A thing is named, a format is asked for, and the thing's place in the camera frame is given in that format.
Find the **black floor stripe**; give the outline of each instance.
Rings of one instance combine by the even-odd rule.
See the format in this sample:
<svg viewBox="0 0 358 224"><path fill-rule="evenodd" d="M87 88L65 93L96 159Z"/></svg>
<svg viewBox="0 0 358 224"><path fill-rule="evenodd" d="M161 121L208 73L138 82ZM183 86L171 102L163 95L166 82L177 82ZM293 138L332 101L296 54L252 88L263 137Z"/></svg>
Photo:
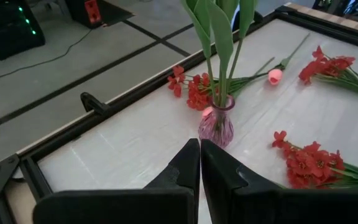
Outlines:
<svg viewBox="0 0 358 224"><path fill-rule="evenodd" d="M177 46L175 46L175 45L173 45L173 44L167 42L167 40L168 40L168 39L171 39L172 37L174 37L174 36L176 36L176 35L178 35L178 34L181 34L182 32L184 32L184 31L186 31L186 30L188 30L188 29L190 29L190 28L192 28L193 25L185 26L184 28L175 31L175 32L173 32L172 34L169 34L169 35L166 35L165 37L160 38L159 36L157 36L157 35L151 33L150 31L147 31L147 30L141 28L140 26L138 26L138 25L136 25L136 24L134 24L134 23L132 23L132 22L123 21L123 23L125 23L125 24L127 24L127 25L129 25L129 26L131 26L131 27L133 27L133 28L135 28L135 29L137 29L138 31L144 33L145 35L147 35L147 36L153 38L153 39L156 40L157 42L159 42L159 43L161 43L161 44L163 44L163 45L169 47L171 50L175 51L175 52L178 53L178 54L181 54L181 55L183 55L183 56L185 56L185 57L190 56L190 54L189 54L188 52L186 52L185 50L183 50L183 49L181 49L181 48L179 48L179 47L177 47Z"/></svg>
<svg viewBox="0 0 358 224"><path fill-rule="evenodd" d="M174 50L174 49L172 49L172 50L174 50L174 51L178 52L179 54L182 54L182 55L184 55L186 57L189 56L189 53L185 52L182 49L179 49L178 47L176 47L176 46L174 46L174 45L172 45L172 44L170 44L168 42L166 42L165 40L167 40L169 38L172 38L173 36L178 35L178 34L184 32L184 31L190 29L192 26L188 25L188 26L186 26L186 27L184 27L184 28L182 28L180 30L175 31L172 34L169 34L169 35L167 35L167 36L165 36L163 38L160 38L160 37L154 35L153 33L149 32L149 31L147 31L147 30L145 30L145 29L143 29L143 28L141 28L141 27L139 27L139 26L137 26L137 25L135 25L135 24L133 24L131 22L128 22L128 21L123 21L123 22L126 23L127 25L133 27L133 28L136 27L135 29L138 29L139 31L142 30L141 32L145 33L146 35L148 35L149 37L155 39L156 41L151 43L151 44L149 44L149 45L146 45L145 47L142 47L142 48L140 48L140 49L138 49L138 50L136 50L136 51L134 51L134 52L132 52L130 54L127 54L127 55L121 57L120 59L117 59L117 60L109 63L108 65L106 65L106 66L104 66L104 67L102 67L100 69L97 69L96 71L94 71L92 73L89 73L88 75L85 75L82 78L80 78L80 79L78 79L78 80L76 80L76 81L74 81L74 82L72 82L70 84L67 84L67 85L63 86L60 89L58 89L58 90L56 90L56 91L54 91L54 92L52 92L52 93L40 98L40 99L38 99L38 100L36 100L36 101L34 101L32 103L29 103L28 105L25 105L25 106L13 111L13 112L10 112L9 114L7 114L7 115L3 116L2 118L0 118L0 125L2 125L4 123L10 121L11 119L14 119L14 118L16 118L16 117L28 112L31 109L34 109L35 107L37 107L37 106L39 106L39 105L41 105L41 104L43 104L43 103L55 98L58 95L61 95L62 93L66 92L68 90L71 90L72 88L74 88L74 87L76 87L76 86L78 86L78 85L90 80L91 78L94 78L94 77L100 75L101 73L103 73L103 72L105 72L105 71L107 71L107 70L119 65L122 62L125 62L126 60L129 60L129 59L135 57L136 55L139 55L139 54L145 52L148 49L151 49L152 47L154 47L154 46L156 46L158 44L166 45L170 49L177 48L176 50Z"/></svg>

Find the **vase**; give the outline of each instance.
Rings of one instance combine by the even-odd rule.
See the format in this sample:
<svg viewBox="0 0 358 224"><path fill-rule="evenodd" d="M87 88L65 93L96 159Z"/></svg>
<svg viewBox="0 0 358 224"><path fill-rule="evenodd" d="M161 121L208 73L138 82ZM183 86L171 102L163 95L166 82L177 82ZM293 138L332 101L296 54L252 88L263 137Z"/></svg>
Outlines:
<svg viewBox="0 0 358 224"><path fill-rule="evenodd" d="M200 139L209 139L222 149L233 140L234 129L227 112L234 108L234 98L227 96L226 107L215 105L211 97L212 112L204 116L198 128Z"/></svg>

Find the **gray floor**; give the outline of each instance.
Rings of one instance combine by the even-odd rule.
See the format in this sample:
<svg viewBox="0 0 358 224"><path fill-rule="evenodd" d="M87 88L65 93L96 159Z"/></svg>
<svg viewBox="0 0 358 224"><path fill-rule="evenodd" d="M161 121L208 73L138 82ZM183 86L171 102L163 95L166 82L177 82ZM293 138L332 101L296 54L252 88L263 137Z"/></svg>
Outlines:
<svg viewBox="0 0 358 224"><path fill-rule="evenodd" d="M128 21L164 37L191 22L180 0L108 0L135 14ZM314 1L293 1L311 6ZM285 1L260 0L257 10L267 14ZM47 43L0 61L0 75L19 67L32 65L64 53L69 45L80 39L87 28L64 19L58 9L46 12L34 9ZM19 71L0 79L0 118L39 98L117 60L154 40L120 22L99 28L72 48L60 60ZM168 40L177 47L194 53L201 49L194 29ZM0 160L36 141L54 129L84 113L80 93L87 91L101 101L111 99L157 72L171 67L183 56L164 45L156 45L130 60L58 95L46 103L0 125Z"/></svg>

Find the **white table surface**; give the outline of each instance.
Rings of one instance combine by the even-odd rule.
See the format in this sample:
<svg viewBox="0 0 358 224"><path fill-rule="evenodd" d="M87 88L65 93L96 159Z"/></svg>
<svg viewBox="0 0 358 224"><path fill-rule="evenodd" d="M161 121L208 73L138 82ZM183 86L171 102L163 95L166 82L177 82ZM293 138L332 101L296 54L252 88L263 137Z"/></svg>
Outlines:
<svg viewBox="0 0 358 224"><path fill-rule="evenodd" d="M346 162L358 166L358 94L317 80L304 86L298 78L318 45L330 56L355 57L353 69L358 71L358 47L275 20L245 39L234 76L252 75L273 56L269 67L276 65L309 32L281 84L271 86L266 79L254 82L229 114L235 134L226 151L256 173L286 186L285 161L270 147L274 131L286 130L288 139L299 146L318 141L327 151L339 149ZM212 61L217 71L218 57ZM202 63L187 75L206 70ZM39 166L54 192L143 188L189 138L198 137L200 119L200 112L187 107L186 97L177 99L163 86L43 158ZM200 224L211 223L202 185L199 214Z"/></svg>

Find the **red flower cluster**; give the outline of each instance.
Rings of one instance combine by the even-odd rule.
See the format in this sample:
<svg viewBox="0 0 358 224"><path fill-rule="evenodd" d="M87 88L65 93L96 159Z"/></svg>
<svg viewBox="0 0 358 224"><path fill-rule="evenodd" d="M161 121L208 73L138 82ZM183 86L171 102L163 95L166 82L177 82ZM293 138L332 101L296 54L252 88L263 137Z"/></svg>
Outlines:
<svg viewBox="0 0 358 224"><path fill-rule="evenodd" d="M209 76L207 73L203 73L202 76L196 75L192 80L186 80L184 71L181 66L175 66L173 68L174 77L168 77L168 81L170 82L168 88L173 90L173 94L176 97L181 97L182 85L187 85L189 89L187 105L192 109L202 111L208 106L209 96L211 94Z"/></svg>
<svg viewBox="0 0 358 224"><path fill-rule="evenodd" d="M285 131L274 132L273 147L283 149L287 160L287 177L295 189L321 188L328 182L338 180L339 174L331 168L344 170L344 163L339 154L319 150L320 144L314 141L303 149L285 141Z"/></svg>
<svg viewBox="0 0 358 224"><path fill-rule="evenodd" d="M341 75L341 71L351 66L355 60L354 57L345 56L328 59L324 55L320 46L318 46L317 50L312 53L312 56L316 60L310 62L299 74L299 78L303 81L304 84L311 83L311 77L317 73L338 77Z"/></svg>

